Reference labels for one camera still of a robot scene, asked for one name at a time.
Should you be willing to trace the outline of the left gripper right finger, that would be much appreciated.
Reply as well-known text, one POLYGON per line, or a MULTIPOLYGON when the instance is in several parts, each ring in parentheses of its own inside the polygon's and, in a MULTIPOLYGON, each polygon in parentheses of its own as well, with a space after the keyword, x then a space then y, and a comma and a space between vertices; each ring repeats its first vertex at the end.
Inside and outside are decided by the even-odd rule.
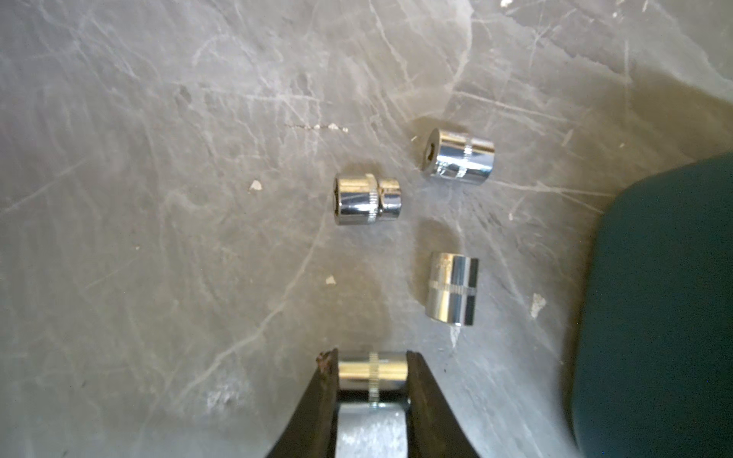
POLYGON ((408 457, 478 457, 425 358, 408 351, 408 457))

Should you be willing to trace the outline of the teal plastic storage box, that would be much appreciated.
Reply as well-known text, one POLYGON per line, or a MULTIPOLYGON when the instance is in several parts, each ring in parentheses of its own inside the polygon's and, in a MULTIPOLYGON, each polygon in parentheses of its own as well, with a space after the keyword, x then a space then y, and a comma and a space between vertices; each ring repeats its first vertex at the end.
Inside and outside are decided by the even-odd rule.
POLYGON ((571 413, 585 457, 731 456, 731 154, 643 179, 602 217, 571 413))

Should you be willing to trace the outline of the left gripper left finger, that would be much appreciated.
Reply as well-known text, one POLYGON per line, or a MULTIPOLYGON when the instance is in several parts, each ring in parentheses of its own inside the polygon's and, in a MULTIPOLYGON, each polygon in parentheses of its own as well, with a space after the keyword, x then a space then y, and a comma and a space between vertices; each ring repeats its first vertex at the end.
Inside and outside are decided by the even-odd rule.
POLYGON ((339 396, 339 353, 316 359, 316 369, 286 429, 267 457, 334 457, 339 396))

